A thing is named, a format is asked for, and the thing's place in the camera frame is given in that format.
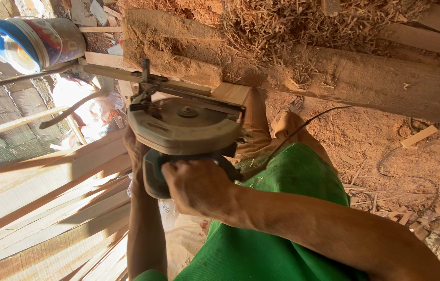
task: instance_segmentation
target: saw handle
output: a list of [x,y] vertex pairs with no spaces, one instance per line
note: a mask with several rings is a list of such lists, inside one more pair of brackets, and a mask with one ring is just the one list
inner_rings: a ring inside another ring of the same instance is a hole
[[189,156],[170,156],[160,154],[157,150],[149,150],[143,157],[143,185],[147,194],[156,199],[170,199],[168,184],[165,177],[161,173],[161,166],[164,163],[176,163],[178,160],[202,160],[212,159],[219,165],[226,173],[231,182],[241,181],[242,175],[232,163],[221,155],[219,151],[210,154],[189,155]]

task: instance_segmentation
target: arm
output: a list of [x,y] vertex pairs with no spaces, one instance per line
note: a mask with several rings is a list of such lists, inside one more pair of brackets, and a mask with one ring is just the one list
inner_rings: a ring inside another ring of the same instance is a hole
[[147,270],[161,271],[167,275],[165,232],[157,199],[150,197],[143,187],[142,156],[148,148],[135,140],[128,128],[124,143],[133,164],[129,229],[128,229],[128,278],[133,280]]
[[286,238],[371,280],[440,280],[440,262],[391,220],[320,199],[230,183],[211,161],[163,166],[179,211]]

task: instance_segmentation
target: blue bucket lid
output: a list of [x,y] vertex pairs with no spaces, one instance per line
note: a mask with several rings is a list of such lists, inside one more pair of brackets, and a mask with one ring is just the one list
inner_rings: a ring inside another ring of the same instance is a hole
[[17,44],[36,62],[38,68],[40,67],[38,54],[24,32],[11,22],[0,20],[0,57],[2,57],[4,61],[8,60],[5,55],[5,40],[2,35],[8,35],[13,41],[17,42]]

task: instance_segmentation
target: saw blade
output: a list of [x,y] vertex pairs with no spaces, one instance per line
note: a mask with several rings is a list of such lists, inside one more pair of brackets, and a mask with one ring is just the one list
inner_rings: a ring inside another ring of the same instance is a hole
[[224,112],[204,108],[193,99],[171,98],[161,102],[161,121],[180,127],[204,127],[217,124],[227,118]]

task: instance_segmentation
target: person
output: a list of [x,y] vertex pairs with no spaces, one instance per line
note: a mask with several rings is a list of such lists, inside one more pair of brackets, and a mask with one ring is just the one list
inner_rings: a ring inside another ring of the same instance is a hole
[[[271,136],[265,93],[252,90],[238,147],[241,169],[267,154],[303,124],[304,100],[292,96]],[[148,150],[128,130],[133,162],[128,232],[129,280],[167,280],[165,234],[157,200],[142,183]],[[436,280],[440,262],[407,227],[357,209],[323,146],[299,131],[267,168],[237,185],[213,161],[166,163],[161,171],[181,214],[212,218],[207,240],[174,280]]]

